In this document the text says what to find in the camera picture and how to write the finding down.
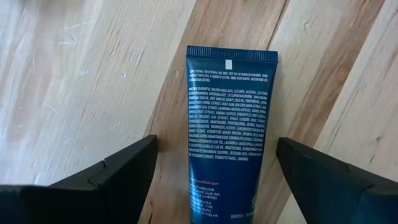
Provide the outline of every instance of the wood grain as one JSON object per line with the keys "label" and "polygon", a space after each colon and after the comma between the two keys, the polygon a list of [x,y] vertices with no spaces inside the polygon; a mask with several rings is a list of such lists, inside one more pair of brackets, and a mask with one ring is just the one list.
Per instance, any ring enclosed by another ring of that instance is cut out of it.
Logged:
{"label": "wood grain", "polygon": [[189,223],[188,44],[279,52],[255,223],[303,223],[281,136],[398,180],[396,0],[0,6],[0,184],[51,184],[157,134],[140,223]]}
{"label": "wood grain", "polygon": [[270,46],[286,57],[281,57],[275,80],[256,223],[277,222],[290,195],[275,157],[277,139],[288,136],[309,146],[315,144],[382,4],[289,3]]}
{"label": "wood grain", "polygon": [[155,176],[140,223],[189,223],[185,49],[188,44],[265,49],[285,1],[197,1],[146,134],[159,138]]}
{"label": "wood grain", "polygon": [[1,0],[0,183],[51,184],[140,139],[194,2]]}
{"label": "wood grain", "polygon": [[[398,3],[387,0],[315,148],[398,181]],[[306,223],[293,197],[278,223]]]}

